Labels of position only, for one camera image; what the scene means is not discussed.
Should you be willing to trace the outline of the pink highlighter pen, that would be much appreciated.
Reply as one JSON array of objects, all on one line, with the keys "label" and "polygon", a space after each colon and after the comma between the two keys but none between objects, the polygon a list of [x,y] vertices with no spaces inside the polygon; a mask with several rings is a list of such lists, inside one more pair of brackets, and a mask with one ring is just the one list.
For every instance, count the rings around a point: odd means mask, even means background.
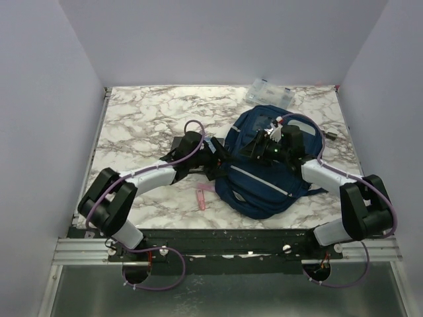
[{"label": "pink highlighter pen", "polygon": [[208,191],[208,192],[215,192],[215,186],[213,184],[205,184],[205,183],[197,183],[196,188],[198,190]]}]

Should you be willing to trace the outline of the navy blue student backpack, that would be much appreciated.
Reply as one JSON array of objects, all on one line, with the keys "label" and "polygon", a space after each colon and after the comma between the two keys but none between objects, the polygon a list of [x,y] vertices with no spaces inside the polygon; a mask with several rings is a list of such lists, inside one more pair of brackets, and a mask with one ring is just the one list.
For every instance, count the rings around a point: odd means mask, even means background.
[{"label": "navy blue student backpack", "polygon": [[253,140],[257,132],[270,127],[277,117],[289,111],[271,105],[259,105],[242,113],[228,131],[224,147],[233,162],[224,162],[225,176],[215,180],[215,192],[231,208],[251,219],[268,219],[291,207],[299,198],[327,193],[311,189],[288,170],[283,162],[260,164],[240,155],[239,151]]}]

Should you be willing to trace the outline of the dark blue thin notebook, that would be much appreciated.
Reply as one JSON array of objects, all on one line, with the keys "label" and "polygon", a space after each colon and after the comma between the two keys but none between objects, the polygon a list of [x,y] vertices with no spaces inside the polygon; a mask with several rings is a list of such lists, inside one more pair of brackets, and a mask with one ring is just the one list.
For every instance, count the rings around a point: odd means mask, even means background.
[{"label": "dark blue thin notebook", "polygon": [[[183,137],[175,137],[171,145],[172,160],[178,160],[189,155],[196,148],[200,139],[200,136],[193,135],[192,133],[190,135],[186,134]],[[221,144],[224,146],[224,138],[218,139],[223,139],[221,141]],[[180,168],[187,174],[204,174],[202,167],[200,166],[199,160],[199,151],[202,149],[203,143],[197,152],[195,152],[190,158],[186,159],[184,162],[180,163]]]}]

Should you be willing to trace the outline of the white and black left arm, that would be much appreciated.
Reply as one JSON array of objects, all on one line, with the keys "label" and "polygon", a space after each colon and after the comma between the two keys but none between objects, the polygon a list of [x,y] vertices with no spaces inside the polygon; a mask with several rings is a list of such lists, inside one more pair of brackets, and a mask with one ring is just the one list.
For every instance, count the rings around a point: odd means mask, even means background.
[{"label": "white and black left arm", "polygon": [[134,199],[155,188],[173,185],[197,168],[202,168],[208,180],[215,180],[224,175],[220,166],[230,159],[217,138],[207,142],[202,134],[188,131],[174,149],[150,166],[135,172],[101,170],[77,211],[100,233],[122,244],[129,259],[141,260],[147,251],[144,235],[128,220]]}]

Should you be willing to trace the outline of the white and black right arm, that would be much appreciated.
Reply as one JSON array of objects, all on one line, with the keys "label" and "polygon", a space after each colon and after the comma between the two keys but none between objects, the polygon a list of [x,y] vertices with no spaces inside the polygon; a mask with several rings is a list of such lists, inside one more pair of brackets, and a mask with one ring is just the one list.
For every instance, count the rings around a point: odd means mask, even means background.
[{"label": "white and black right arm", "polygon": [[331,244],[362,241],[396,229],[397,218],[382,179],[349,174],[307,154],[303,132],[295,125],[258,131],[239,154],[258,162],[282,162],[303,181],[339,196],[341,218],[315,227],[304,242],[310,258],[320,258]]}]

